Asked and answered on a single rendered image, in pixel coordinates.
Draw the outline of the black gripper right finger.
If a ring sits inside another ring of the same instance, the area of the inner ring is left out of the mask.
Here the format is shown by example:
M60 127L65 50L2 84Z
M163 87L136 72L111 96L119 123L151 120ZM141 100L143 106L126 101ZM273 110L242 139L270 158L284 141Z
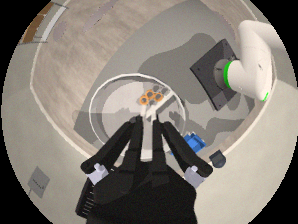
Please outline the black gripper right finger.
M170 187L162 134L184 172L185 180L196 190L213 172L212 166L196 155L171 122L161 123L159 121L158 114L155 112L155 105L151 105L151 112L153 193L159 196L164 195Z

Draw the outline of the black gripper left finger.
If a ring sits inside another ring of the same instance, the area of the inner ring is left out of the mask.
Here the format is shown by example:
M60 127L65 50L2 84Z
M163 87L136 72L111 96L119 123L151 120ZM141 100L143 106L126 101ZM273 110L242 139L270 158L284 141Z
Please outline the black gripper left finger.
M135 123L125 122L95 155L81 164L81 170L94 185L108 175L130 140L117 176L116 187L124 194L133 191L137 160L141 161L143 131L145 131L145 110L146 105L143 105L141 114L139 114L141 116L135 117Z

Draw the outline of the blue crate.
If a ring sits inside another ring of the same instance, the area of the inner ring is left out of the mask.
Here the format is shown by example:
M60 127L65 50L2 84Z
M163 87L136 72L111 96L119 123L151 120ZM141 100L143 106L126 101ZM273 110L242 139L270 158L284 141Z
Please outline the blue crate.
M196 136L195 132L193 131L190 131L188 135L184 137L184 139L185 141L187 141L187 143L190 145L190 147L194 150L195 153L199 152L202 148L206 146L204 140Z

